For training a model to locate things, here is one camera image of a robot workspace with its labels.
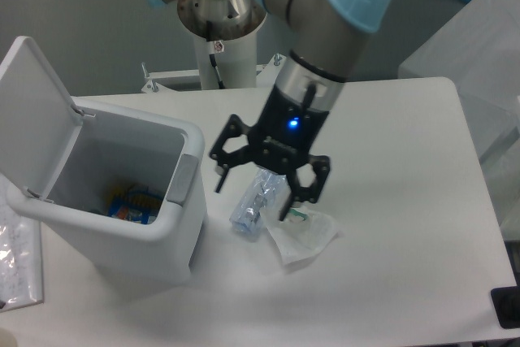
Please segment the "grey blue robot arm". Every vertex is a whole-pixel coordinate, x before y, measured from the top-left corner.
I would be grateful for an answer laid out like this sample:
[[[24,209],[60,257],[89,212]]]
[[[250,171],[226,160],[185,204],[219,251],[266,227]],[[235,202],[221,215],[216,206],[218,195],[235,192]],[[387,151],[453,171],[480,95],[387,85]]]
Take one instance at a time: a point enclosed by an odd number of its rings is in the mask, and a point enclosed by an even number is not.
[[[234,43],[255,38],[268,16],[297,34],[257,123],[230,116],[209,156],[222,177],[246,163],[284,176],[290,192],[281,219],[302,202],[317,202],[331,164],[310,149],[391,0],[147,1],[177,5],[181,23],[200,46],[204,89],[240,88],[255,80],[255,50],[243,49],[234,58],[230,51]]]

